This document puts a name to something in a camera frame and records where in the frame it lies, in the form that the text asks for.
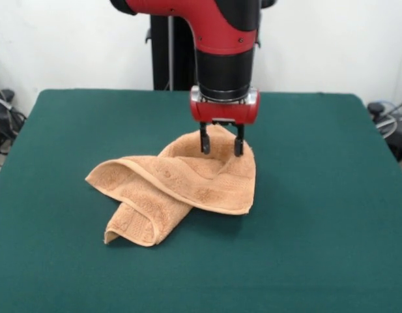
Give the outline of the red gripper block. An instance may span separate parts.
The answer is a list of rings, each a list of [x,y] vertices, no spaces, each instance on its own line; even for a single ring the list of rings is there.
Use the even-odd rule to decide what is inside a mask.
[[[190,93],[190,110],[195,121],[200,122],[201,152],[210,153],[210,138],[207,133],[207,123],[234,123],[237,128],[234,154],[241,157],[244,154],[244,125],[253,124],[259,111],[260,94],[248,93],[243,101],[212,102],[202,100],[200,93]]]

